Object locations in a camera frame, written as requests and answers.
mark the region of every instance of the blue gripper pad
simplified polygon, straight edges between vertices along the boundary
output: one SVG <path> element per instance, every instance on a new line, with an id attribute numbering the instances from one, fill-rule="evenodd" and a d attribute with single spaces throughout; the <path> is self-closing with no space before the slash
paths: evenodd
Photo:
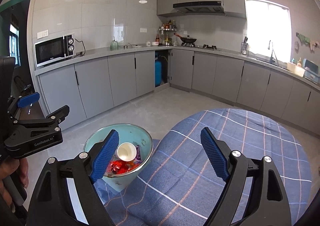
<path id="1" fill-rule="evenodd" d="M 19 108 L 24 108 L 24 107 L 26 107 L 28 105 L 31 105 L 31 104 L 39 101 L 39 99 L 40 99 L 40 94 L 39 93 L 33 93 L 33 94 L 30 94 L 30 95 L 27 95 L 25 97 L 20 98 L 20 100 L 17 103 L 17 106 Z"/>
<path id="2" fill-rule="evenodd" d="M 206 129 L 201 130 L 200 140 L 217 177 L 225 182 L 230 176 L 225 156 Z"/>
<path id="3" fill-rule="evenodd" d="M 119 133 L 115 130 L 92 162 L 91 180 L 95 183 L 102 178 L 119 145 Z"/>

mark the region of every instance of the bright window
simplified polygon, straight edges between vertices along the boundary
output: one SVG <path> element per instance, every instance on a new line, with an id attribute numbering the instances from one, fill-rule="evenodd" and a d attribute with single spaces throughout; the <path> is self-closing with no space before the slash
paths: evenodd
<path id="1" fill-rule="evenodd" d="M 264 0 L 246 0 L 246 9 L 250 51 L 270 57 L 273 44 L 278 60 L 290 62 L 292 34 L 289 9 Z"/>
<path id="2" fill-rule="evenodd" d="M 10 24 L 10 35 L 9 35 L 9 50 L 10 56 L 16 58 L 15 66 L 20 66 L 19 56 L 19 30 Z"/>

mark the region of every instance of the gray floor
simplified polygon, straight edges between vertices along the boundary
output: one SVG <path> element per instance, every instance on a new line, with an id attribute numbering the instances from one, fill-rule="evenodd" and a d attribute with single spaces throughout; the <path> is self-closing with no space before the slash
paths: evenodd
<path id="1" fill-rule="evenodd" d="M 216 100 L 167 88 L 158 93 L 148 94 L 104 112 L 63 131 L 63 143 L 28 157 L 29 187 L 25 207 L 29 206 L 31 193 L 44 163 L 49 157 L 58 160 L 74 158 L 83 150 L 86 140 L 98 129 L 114 123 L 132 123 L 145 128 L 152 138 L 162 139 L 168 131 L 184 118 L 202 110 L 229 108 Z M 320 139 L 284 125 L 303 146 L 312 172 L 311 201 L 320 187 Z"/>

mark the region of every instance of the metal screw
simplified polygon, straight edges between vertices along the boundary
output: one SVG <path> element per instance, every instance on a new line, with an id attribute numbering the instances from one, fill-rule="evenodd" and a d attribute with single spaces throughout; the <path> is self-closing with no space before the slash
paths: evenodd
<path id="1" fill-rule="evenodd" d="M 88 153 L 87 153 L 87 152 L 82 152 L 82 153 L 79 154 L 79 157 L 80 157 L 81 159 L 85 159 L 87 156 L 88 156 Z"/>
<path id="2" fill-rule="evenodd" d="M 272 159 L 269 156 L 265 156 L 264 161 L 270 163 L 272 161 Z"/>
<path id="3" fill-rule="evenodd" d="M 240 151 L 237 151 L 237 150 L 234 150 L 232 152 L 232 155 L 235 156 L 235 157 L 240 157 L 241 156 L 241 152 Z"/>
<path id="4" fill-rule="evenodd" d="M 48 159 L 48 163 L 49 164 L 52 164 L 55 161 L 56 161 L 56 159 L 54 157 L 51 157 L 51 158 Z"/>

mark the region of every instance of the trash bin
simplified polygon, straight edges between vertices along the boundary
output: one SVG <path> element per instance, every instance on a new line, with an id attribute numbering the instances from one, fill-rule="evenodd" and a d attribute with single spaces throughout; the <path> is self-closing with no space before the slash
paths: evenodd
<path id="1" fill-rule="evenodd" d="M 104 140 L 112 129 L 119 133 L 119 145 L 130 142 L 135 146 L 140 146 L 142 163 L 138 167 L 126 173 L 113 174 L 102 178 L 114 190 L 121 192 L 150 162 L 153 152 L 153 141 L 150 134 L 145 129 L 133 124 L 119 123 L 97 130 L 84 144 L 84 151 L 88 152 L 95 143 Z"/>

